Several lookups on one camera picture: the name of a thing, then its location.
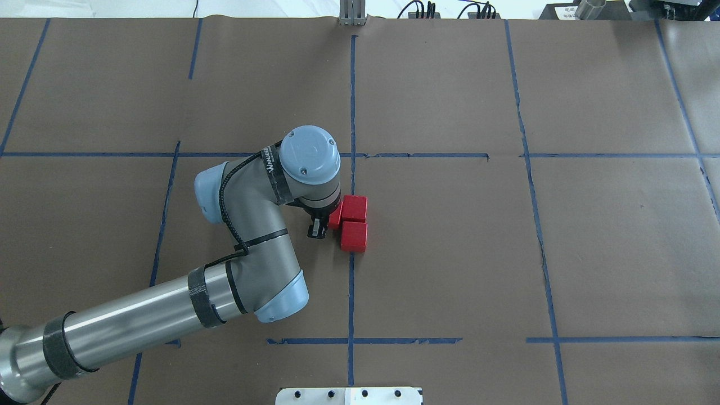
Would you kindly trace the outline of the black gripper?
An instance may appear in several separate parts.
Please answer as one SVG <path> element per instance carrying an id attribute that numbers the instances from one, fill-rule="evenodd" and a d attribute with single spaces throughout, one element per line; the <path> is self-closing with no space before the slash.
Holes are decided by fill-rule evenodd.
<path id="1" fill-rule="evenodd" d="M 326 238 L 329 218 L 338 207 L 337 201 L 323 207 L 307 207 L 307 213 L 313 221 L 308 227 L 308 238 L 317 240 Z"/>

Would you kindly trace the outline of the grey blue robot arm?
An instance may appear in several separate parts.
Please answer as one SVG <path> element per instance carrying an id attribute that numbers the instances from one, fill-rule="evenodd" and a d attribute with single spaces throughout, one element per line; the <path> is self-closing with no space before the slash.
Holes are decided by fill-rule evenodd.
<path id="1" fill-rule="evenodd" d="M 308 237 L 326 236 L 340 192 L 334 137 L 302 125 L 244 160 L 195 178 L 209 223 L 231 234 L 232 252 L 188 275 L 93 308 L 68 311 L 37 327 L 2 331 L 2 403 L 33 403 L 54 385 L 247 313 L 262 323 L 284 320 L 309 292 L 282 206 L 309 214 Z"/>

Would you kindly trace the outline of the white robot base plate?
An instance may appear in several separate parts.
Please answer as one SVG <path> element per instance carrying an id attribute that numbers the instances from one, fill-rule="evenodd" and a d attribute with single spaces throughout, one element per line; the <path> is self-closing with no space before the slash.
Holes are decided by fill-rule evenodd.
<path id="1" fill-rule="evenodd" d="M 275 404 L 424 404 L 424 393 L 411 386 L 288 388 Z"/>

